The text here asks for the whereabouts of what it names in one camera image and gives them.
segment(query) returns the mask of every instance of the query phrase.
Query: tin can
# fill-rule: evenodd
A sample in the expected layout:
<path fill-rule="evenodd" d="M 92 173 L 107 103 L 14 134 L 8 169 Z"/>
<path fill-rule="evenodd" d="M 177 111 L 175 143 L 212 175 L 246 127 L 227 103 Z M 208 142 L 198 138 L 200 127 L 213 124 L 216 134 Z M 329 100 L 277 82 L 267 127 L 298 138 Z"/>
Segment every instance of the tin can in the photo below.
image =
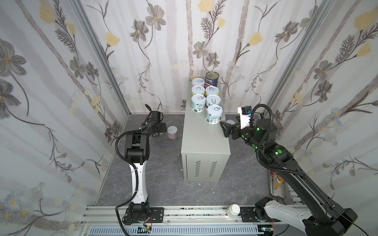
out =
<path fill-rule="evenodd" d="M 196 94 L 205 95 L 205 88 L 198 85 L 192 87 L 192 96 Z"/>
<path fill-rule="evenodd" d="M 219 95 L 219 89 L 215 86 L 208 86 L 205 89 L 205 97 L 209 95 Z"/>
<path fill-rule="evenodd" d="M 203 112 L 205 110 L 206 98 L 202 94 L 196 94 L 192 97 L 192 110 L 195 112 Z"/>
<path fill-rule="evenodd" d="M 208 86 L 215 86 L 217 87 L 218 85 L 218 78 L 219 78 L 219 74 L 214 72 L 214 71 L 210 71 L 210 72 L 207 72 L 206 73 L 206 77 L 205 77 L 205 88 L 207 88 Z"/>
<path fill-rule="evenodd" d="M 205 80 L 201 78 L 195 78 L 192 80 L 192 87 L 194 86 L 202 86 L 205 87 Z"/>
<path fill-rule="evenodd" d="M 223 109 L 218 105 L 211 105 L 206 112 L 206 120 L 212 125 L 216 125 L 220 123 L 220 119 L 222 118 Z"/>
<path fill-rule="evenodd" d="M 220 104 L 220 97 L 218 95 L 209 95 L 206 97 L 206 110 L 208 110 L 209 106 L 212 105 L 219 105 Z"/>
<path fill-rule="evenodd" d="M 170 127 L 167 128 L 167 133 L 168 133 L 168 137 L 170 139 L 175 139 L 178 137 L 178 130 L 177 130 L 177 127 L 172 125 Z"/>

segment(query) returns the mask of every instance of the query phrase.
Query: metal box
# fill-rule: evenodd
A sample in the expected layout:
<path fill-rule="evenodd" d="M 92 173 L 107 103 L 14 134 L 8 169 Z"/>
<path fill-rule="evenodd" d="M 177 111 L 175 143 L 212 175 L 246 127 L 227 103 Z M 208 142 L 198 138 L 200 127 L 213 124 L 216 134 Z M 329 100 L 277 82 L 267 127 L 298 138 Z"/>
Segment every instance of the metal box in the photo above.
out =
<path fill-rule="evenodd" d="M 230 157 L 230 144 L 220 124 L 206 121 L 206 110 L 192 110 L 192 84 L 188 83 L 181 155 L 185 181 L 218 182 Z M 221 121 L 226 121 L 223 114 Z"/>

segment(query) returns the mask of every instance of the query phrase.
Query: cabinet top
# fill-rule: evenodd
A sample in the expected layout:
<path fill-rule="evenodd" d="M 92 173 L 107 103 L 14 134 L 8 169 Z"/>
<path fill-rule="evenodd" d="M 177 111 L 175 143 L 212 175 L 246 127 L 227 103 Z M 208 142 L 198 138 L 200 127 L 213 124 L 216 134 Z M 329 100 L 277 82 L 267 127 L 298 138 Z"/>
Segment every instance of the cabinet top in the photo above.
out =
<path fill-rule="evenodd" d="M 181 152 L 187 153 L 219 153 L 230 155 L 230 144 L 225 138 L 220 124 L 212 125 L 206 121 L 206 110 L 197 113 L 192 110 L 192 83 L 189 81 L 185 108 L 183 142 Z M 218 83 L 219 95 L 222 95 L 220 83 Z M 223 114 L 221 121 L 226 121 Z"/>

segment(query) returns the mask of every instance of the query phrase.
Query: floral wallpaper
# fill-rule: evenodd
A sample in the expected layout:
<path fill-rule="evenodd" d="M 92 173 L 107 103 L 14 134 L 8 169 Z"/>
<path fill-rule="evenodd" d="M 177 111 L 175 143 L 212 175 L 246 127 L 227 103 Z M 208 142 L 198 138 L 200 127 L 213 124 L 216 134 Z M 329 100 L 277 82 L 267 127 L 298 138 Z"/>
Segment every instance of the floral wallpaper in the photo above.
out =
<path fill-rule="evenodd" d="M 187 81 L 216 71 L 235 113 L 267 102 L 321 1 L 81 3 L 132 112 L 182 113 Z"/>
<path fill-rule="evenodd" d="M 95 202 L 126 116 L 88 45 L 69 2 L 0 3 L 2 234 L 78 235 Z"/>
<path fill-rule="evenodd" d="M 378 230 L 377 52 L 377 2 L 336 1 L 273 106 L 279 143 L 370 235 Z"/>

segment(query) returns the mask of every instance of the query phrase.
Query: vent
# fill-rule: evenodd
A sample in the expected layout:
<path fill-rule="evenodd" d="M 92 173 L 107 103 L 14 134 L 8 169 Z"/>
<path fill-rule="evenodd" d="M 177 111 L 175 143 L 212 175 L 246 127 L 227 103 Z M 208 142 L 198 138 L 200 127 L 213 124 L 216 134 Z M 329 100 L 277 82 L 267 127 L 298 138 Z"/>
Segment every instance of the vent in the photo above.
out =
<path fill-rule="evenodd" d="M 201 166 L 201 161 L 199 160 L 195 163 L 194 177 L 200 176 L 200 166 Z"/>
<path fill-rule="evenodd" d="M 210 173 L 209 173 L 209 178 L 213 177 L 214 172 L 215 172 L 215 167 L 217 166 L 217 161 L 213 162 L 210 167 Z"/>
<path fill-rule="evenodd" d="M 150 234 L 138 233 L 138 226 L 124 226 L 130 235 L 256 235 L 257 225 L 156 225 Z M 119 226 L 93 226 L 89 236 L 124 236 Z"/>

